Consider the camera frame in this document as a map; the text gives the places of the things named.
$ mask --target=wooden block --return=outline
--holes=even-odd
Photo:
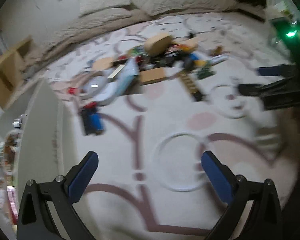
[[[168,33],[159,33],[145,42],[144,49],[151,57],[154,57],[164,52],[170,45],[171,41],[171,35]]]
[[[93,63],[92,69],[96,71],[106,70],[112,67],[113,61],[114,61],[113,57],[105,57],[105,58],[98,59]]]
[[[142,85],[157,83],[166,79],[163,67],[149,69],[140,72],[140,82]]]
[[[16,51],[10,54],[2,61],[0,70],[5,74],[9,83],[16,88],[22,82],[20,69],[23,66],[23,60]]]
[[[199,42],[199,39],[198,39],[197,37],[194,37],[194,38],[192,38],[192,39],[183,41],[182,44],[188,46],[189,49],[190,49],[190,52],[193,52],[194,50],[197,49],[197,47],[198,47],[198,42]]]

